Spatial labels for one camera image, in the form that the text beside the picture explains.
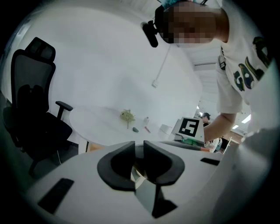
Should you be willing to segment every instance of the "black mesh chair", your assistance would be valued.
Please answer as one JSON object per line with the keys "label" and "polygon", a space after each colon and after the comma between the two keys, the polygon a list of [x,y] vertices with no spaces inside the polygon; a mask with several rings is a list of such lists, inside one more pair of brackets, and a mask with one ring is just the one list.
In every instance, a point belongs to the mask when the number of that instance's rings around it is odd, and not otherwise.
{"label": "black mesh chair", "polygon": [[73,108],[63,102],[58,117],[48,113],[49,85],[56,69],[53,55],[40,51],[17,50],[11,64],[12,107],[3,110],[3,121],[14,144],[22,147],[32,159],[29,174],[37,163],[64,148],[72,129],[61,120],[64,109]]}

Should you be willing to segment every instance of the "chair armrest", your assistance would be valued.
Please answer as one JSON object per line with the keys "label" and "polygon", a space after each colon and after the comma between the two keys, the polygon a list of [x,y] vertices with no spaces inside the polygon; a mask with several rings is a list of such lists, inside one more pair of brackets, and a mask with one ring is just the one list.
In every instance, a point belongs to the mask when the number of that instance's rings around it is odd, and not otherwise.
{"label": "chair armrest", "polygon": [[4,108],[3,123],[8,132],[11,132],[17,126],[15,111],[11,107]]}
{"label": "chair armrest", "polygon": [[70,105],[68,105],[68,104],[66,104],[66,103],[63,103],[63,102],[61,102],[61,101],[56,101],[56,104],[57,104],[58,106],[60,106],[59,111],[58,111],[58,114],[57,114],[57,118],[58,118],[59,120],[61,120],[62,113],[63,113],[63,110],[64,110],[64,109],[66,109],[66,110],[68,110],[68,111],[73,110],[73,107],[71,107]]}
{"label": "chair armrest", "polygon": [[56,104],[60,107],[62,107],[63,109],[66,109],[68,111],[73,110],[73,107],[71,107],[70,105],[68,105],[67,103],[61,102],[61,101],[56,101]]}

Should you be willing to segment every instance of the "ceiling light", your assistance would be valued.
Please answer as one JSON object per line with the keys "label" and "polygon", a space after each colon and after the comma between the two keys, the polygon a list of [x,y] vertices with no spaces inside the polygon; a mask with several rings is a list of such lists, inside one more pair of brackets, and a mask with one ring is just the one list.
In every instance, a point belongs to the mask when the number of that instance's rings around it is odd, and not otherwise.
{"label": "ceiling light", "polygon": [[251,115],[249,115],[248,117],[246,117],[243,121],[242,121],[242,123],[247,123],[249,120],[251,120]]}

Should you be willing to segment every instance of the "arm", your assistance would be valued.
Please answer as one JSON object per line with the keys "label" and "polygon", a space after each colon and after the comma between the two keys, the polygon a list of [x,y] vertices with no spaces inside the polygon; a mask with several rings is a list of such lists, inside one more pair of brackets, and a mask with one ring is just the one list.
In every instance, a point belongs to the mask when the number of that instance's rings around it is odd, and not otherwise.
{"label": "arm", "polygon": [[235,124],[236,114],[221,113],[210,125],[204,128],[205,141],[211,141],[230,132]]}

